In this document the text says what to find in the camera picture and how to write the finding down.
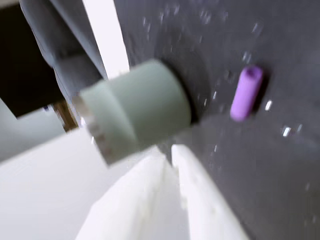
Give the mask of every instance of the gray metal surface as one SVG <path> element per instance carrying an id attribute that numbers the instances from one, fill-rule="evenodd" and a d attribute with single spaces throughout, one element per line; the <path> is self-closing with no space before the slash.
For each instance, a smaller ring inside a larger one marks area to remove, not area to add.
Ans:
<path id="1" fill-rule="evenodd" d="M 130 65 L 158 57 L 181 75 L 200 121 L 175 141 L 196 153 L 252 239 L 320 239 L 320 2 L 115 4 Z M 268 84 L 256 114 L 235 123 L 248 64 Z"/>

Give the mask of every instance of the purple cylinder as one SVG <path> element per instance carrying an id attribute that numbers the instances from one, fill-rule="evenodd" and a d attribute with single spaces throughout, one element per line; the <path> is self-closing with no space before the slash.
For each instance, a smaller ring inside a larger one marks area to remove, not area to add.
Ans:
<path id="1" fill-rule="evenodd" d="M 242 70 L 230 110 L 230 116 L 234 121 L 244 121 L 250 115 L 263 74 L 263 70 L 257 66 L 248 66 Z"/>

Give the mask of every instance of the white surface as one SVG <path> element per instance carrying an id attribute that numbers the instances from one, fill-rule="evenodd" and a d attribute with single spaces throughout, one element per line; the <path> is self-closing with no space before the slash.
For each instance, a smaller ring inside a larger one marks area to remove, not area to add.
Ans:
<path id="1" fill-rule="evenodd" d="M 90 207 L 140 159 L 107 168 L 85 129 L 0 163 L 0 239 L 73 240 Z"/>
<path id="2" fill-rule="evenodd" d="M 8 7 L 13 4 L 18 4 L 19 0 L 0 0 L 0 9 Z"/>
<path id="3" fill-rule="evenodd" d="M 76 239 L 188 239 L 178 178 L 156 147 L 93 205 Z"/>
<path id="4" fill-rule="evenodd" d="M 16 119 L 0 99 L 0 162 L 62 134 L 54 112 L 40 109 Z"/>
<path id="5" fill-rule="evenodd" d="M 179 173 L 191 240 L 249 240 L 218 187 L 186 146 L 172 146 L 172 164 Z"/>
<path id="6" fill-rule="evenodd" d="M 129 71 L 129 61 L 113 0 L 82 0 L 108 79 Z"/>

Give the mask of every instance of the white wall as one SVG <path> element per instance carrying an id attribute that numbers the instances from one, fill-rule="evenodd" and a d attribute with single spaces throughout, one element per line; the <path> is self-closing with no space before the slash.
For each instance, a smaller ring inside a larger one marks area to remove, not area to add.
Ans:
<path id="1" fill-rule="evenodd" d="M 0 8 L 5 8 L 9 5 L 17 4 L 19 0 L 0 0 Z"/>
<path id="2" fill-rule="evenodd" d="M 143 154 L 108 168 L 85 129 L 0 163 L 0 239 L 73 240 L 92 204 Z"/>
<path id="3" fill-rule="evenodd" d="M 0 162 L 62 134 L 54 112 L 41 109 L 16 119 L 0 99 Z"/>

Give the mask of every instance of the small white speck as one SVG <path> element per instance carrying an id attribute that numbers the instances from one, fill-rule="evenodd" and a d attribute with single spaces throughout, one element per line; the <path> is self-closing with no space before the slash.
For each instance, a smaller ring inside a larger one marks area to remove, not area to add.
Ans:
<path id="1" fill-rule="evenodd" d="M 256 22 L 253 26 L 252 33 L 259 36 L 264 29 L 264 24 L 262 22 Z"/>
<path id="2" fill-rule="evenodd" d="M 302 129 L 302 124 L 299 125 L 298 129 L 297 129 L 297 133 L 300 133 L 301 129 Z"/>
<path id="3" fill-rule="evenodd" d="M 271 108 L 271 106 L 272 106 L 272 103 L 273 103 L 273 102 L 272 102 L 271 100 L 269 100 L 269 101 L 266 103 L 264 110 L 269 111 L 270 108 Z"/>
<path id="4" fill-rule="evenodd" d="M 248 51 L 245 51 L 243 56 L 242 56 L 242 61 L 245 62 L 246 64 L 250 63 L 252 58 L 251 53 L 249 53 Z"/>
<path id="5" fill-rule="evenodd" d="M 288 127 L 288 126 L 287 126 L 287 127 L 284 129 L 284 131 L 283 131 L 283 136 L 284 136 L 285 138 L 288 137 L 290 131 L 291 131 L 291 127 Z"/>
<path id="6" fill-rule="evenodd" d="M 207 25 L 208 23 L 210 23 L 210 20 L 211 20 L 211 14 L 207 15 L 207 16 L 204 18 L 203 23 L 204 23 L 205 25 Z"/>
<path id="7" fill-rule="evenodd" d="M 312 223 L 315 224 L 317 222 L 317 216 L 316 215 L 313 215 L 312 217 Z"/>
<path id="8" fill-rule="evenodd" d="M 305 185 L 305 191 L 308 192 L 309 189 L 310 189 L 310 182 L 308 182 L 306 185 Z"/>
<path id="9" fill-rule="evenodd" d="M 160 13 L 160 16 L 159 16 L 161 25 L 162 25 L 162 23 L 163 23 L 163 21 L 164 21 L 164 16 L 165 16 L 164 12 L 161 12 L 161 13 Z"/>
<path id="10" fill-rule="evenodd" d="M 148 26 L 146 27 L 146 32 L 147 32 L 147 33 L 150 32 L 150 28 L 151 28 L 151 23 L 149 23 Z"/>
<path id="11" fill-rule="evenodd" d="M 215 100 L 216 97 L 217 97 L 217 91 L 214 92 L 213 97 L 212 97 L 212 100 Z"/>
<path id="12" fill-rule="evenodd" d="M 258 27 L 258 23 L 256 22 L 256 23 L 254 24 L 253 29 L 252 29 L 252 33 L 254 33 L 254 32 L 256 31 L 257 27 Z"/>
<path id="13" fill-rule="evenodd" d="M 180 5 L 175 7 L 173 15 L 177 15 L 179 13 L 179 10 L 180 10 Z"/>

